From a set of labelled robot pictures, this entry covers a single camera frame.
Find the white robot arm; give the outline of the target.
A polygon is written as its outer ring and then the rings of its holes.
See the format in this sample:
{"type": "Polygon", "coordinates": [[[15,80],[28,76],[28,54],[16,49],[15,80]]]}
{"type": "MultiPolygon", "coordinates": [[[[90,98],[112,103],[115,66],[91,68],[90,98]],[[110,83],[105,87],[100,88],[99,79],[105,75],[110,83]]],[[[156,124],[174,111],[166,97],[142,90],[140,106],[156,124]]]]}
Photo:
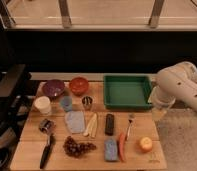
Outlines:
{"type": "Polygon", "coordinates": [[[196,77],[197,68],[188,61],[164,68],[156,74],[156,86],[149,97],[154,121],[161,120],[176,100],[186,103],[197,112],[196,77]]]}

